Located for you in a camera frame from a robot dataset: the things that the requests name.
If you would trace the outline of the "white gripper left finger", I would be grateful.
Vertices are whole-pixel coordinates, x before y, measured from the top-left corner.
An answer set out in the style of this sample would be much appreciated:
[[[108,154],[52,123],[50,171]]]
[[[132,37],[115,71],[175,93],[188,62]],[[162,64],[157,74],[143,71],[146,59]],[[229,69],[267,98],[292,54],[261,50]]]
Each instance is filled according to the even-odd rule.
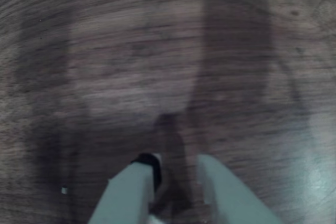
[[[146,223],[162,183],[161,155],[141,153],[108,180],[89,223]]]

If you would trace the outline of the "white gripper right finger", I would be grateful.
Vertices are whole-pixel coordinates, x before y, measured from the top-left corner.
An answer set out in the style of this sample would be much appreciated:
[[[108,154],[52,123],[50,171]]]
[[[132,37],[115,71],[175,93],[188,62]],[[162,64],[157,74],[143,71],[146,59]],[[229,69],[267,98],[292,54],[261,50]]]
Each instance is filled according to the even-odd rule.
[[[282,223],[282,221],[218,159],[197,157],[197,181],[213,223]]]

